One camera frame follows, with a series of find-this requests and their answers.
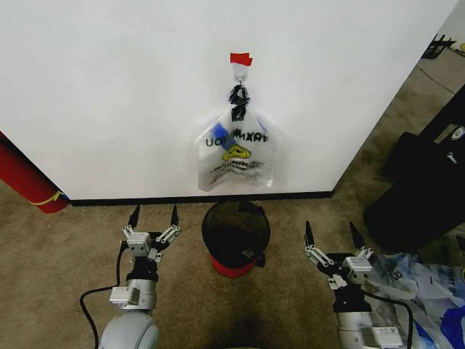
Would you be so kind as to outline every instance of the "black cable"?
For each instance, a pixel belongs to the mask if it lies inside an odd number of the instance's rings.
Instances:
[[[381,300],[382,302],[388,302],[388,303],[393,303],[393,304],[397,304],[397,305],[401,305],[403,307],[405,307],[405,309],[407,310],[407,313],[408,313],[408,334],[407,334],[407,349],[411,349],[412,348],[412,336],[413,336],[413,313],[412,313],[412,310],[410,309],[410,307],[408,306],[407,303],[404,303],[404,302],[401,302],[399,300],[392,300],[390,298],[384,298],[384,297],[380,297],[380,296],[376,296],[370,292],[367,292],[365,290],[362,290],[363,294],[365,296],[369,296],[371,298],[374,298],[375,300]]]
[[[92,333],[94,334],[94,349],[98,349],[99,347],[99,332],[97,331],[97,327],[95,326],[95,322],[92,319],[92,316],[90,315],[90,312],[87,310],[86,303],[84,303],[84,298],[92,293],[97,293],[97,292],[103,292],[103,291],[108,291],[109,289],[112,289],[113,287],[118,287],[120,284],[120,276],[119,276],[119,271],[120,271],[120,264],[121,264],[121,256],[123,255],[123,252],[125,249],[128,248],[128,244],[125,241],[121,242],[121,245],[119,247],[119,253],[118,253],[118,258],[116,259],[116,285],[114,286],[108,286],[108,287],[102,287],[99,289],[91,289],[90,291],[84,292],[81,295],[81,298],[79,298],[79,304],[81,305],[81,309],[84,312],[84,315],[87,318],[87,321],[90,324],[90,327],[92,328]]]

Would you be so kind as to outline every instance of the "brown carpet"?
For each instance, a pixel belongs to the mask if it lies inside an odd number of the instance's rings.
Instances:
[[[339,347],[333,293],[302,253],[304,223],[311,221],[323,251],[352,251],[350,220],[373,246],[362,214],[389,187],[380,168],[392,146],[402,132],[419,132],[452,96],[447,89],[456,91],[465,81],[465,59],[447,50],[419,66],[424,71],[412,71],[333,198],[259,202],[271,225],[264,269],[234,280],[219,275],[201,238],[211,204],[178,206],[182,234],[159,270],[159,349]],[[1,348],[92,347],[78,299],[114,282],[121,226],[133,208],[68,207],[45,215],[0,184]],[[161,230],[170,214],[170,205],[143,206],[138,228]],[[129,267],[125,254],[123,277]],[[87,303],[101,334],[118,311],[107,292]]]

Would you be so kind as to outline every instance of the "baseboard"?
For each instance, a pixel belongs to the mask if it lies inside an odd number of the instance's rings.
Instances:
[[[73,206],[121,206],[151,204],[188,204],[198,202],[220,202],[240,200],[289,200],[298,198],[330,198],[332,191],[310,191],[303,193],[275,193],[250,195],[174,196],[168,198],[109,198],[70,200]]]

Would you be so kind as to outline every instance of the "red cylinder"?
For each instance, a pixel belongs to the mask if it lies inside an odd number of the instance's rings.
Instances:
[[[237,278],[239,276],[247,274],[255,265],[256,259],[249,264],[244,265],[240,268],[227,268],[217,260],[213,258],[210,254],[211,262],[213,263],[214,268],[223,276],[227,276],[228,278]]]
[[[0,179],[45,213],[68,205],[63,194],[0,133]]]

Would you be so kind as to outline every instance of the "red tape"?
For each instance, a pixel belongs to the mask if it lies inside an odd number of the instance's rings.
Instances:
[[[252,65],[253,58],[249,57],[249,53],[231,53],[230,54],[230,62],[242,64],[250,67]]]

